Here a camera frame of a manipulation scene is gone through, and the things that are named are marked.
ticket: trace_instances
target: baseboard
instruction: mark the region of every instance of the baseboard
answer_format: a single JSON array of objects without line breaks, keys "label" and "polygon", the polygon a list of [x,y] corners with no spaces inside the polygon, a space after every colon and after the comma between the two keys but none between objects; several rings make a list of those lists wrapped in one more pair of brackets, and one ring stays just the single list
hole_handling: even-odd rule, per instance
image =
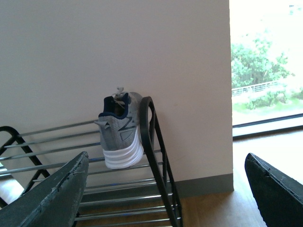
[{"label": "baseboard", "polygon": [[211,193],[232,192],[233,174],[178,181],[176,182],[176,187],[179,197],[181,198]]}]

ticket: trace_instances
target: metal shoe rack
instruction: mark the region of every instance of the metal shoe rack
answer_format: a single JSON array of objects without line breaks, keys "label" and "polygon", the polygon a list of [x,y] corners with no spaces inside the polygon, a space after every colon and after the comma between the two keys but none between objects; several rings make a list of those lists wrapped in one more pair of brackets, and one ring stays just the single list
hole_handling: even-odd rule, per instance
[{"label": "metal shoe rack", "polygon": [[[148,119],[149,108],[152,113],[150,121]],[[93,123],[94,121],[23,134],[19,134],[12,127],[3,126],[0,127],[0,133],[6,132],[10,135],[9,139],[0,148],[0,162],[5,167],[14,166],[12,165],[13,162],[17,162],[17,164],[14,168],[9,167],[7,171],[0,172],[0,176],[22,174],[23,178],[25,176],[28,177],[28,183],[22,193],[23,195],[67,161],[73,159],[79,151],[85,150],[90,157],[89,174],[87,187],[84,191],[74,226],[182,227],[182,207],[154,104],[150,97],[143,98],[139,111],[140,134],[145,155],[138,164],[132,167],[109,170],[104,165],[104,157],[96,157],[96,154],[99,155],[102,152],[100,152],[100,142],[91,141],[91,137],[99,138],[99,130]],[[83,126],[90,126],[94,130],[85,132],[77,130]],[[51,133],[51,136],[37,137],[37,135],[48,133]],[[68,140],[76,140],[77,143],[66,142],[62,147],[58,147],[60,142]],[[64,162],[51,162],[52,159],[63,160],[63,157],[66,159]],[[24,163],[24,160],[28,162],[28,159],[30,159],[31,165],[22,167],[18,165],[18,163]],[[147,172],[150,177],[140,179],[127,178],[128,175],[135,177],[145,176],[145,174],[148,175]],[[3,207],[7,204],[0,198],[0,205]]]}]

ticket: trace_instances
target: green tree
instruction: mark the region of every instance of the green tree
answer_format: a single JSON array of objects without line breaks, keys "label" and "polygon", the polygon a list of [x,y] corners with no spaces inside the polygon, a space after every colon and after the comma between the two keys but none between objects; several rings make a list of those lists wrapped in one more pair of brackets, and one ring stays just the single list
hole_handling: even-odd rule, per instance
[{"label": "green tree", "polygon": [[269,82],[290,75],[285,68],[287,57],[284,52],[272,58],[271,47],[272,41],[266,35],[255,37],[249,44],[231,45],[232,88]]}]

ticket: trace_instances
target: fence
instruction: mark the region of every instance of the fence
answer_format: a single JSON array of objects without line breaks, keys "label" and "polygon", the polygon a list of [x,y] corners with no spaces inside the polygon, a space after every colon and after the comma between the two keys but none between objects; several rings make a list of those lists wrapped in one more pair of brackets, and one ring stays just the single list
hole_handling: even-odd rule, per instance
[{"label": "fence", "polygon": [[254,84],[250,86],[234,88],[232,89],[232,96],[240,96],[243,93],[248,93],[248,92],[253,93],[253,92],[264,91],[265,89],[276,87],[279,84],[280,84],[279,80],[275,80],[261,84]]}]

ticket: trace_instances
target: sneaker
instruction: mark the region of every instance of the sneaker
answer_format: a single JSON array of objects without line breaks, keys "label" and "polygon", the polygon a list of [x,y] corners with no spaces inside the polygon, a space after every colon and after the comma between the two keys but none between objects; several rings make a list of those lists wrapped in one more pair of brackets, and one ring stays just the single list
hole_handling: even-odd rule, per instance
[{"label": "sneaker", "polygon": [[99,126],[105,164],[110,169],[128,168],[143,156],[139,132],[141,100],[140,94],[123,92],[123,88],[104,99],[104,110],[95,124]]}]

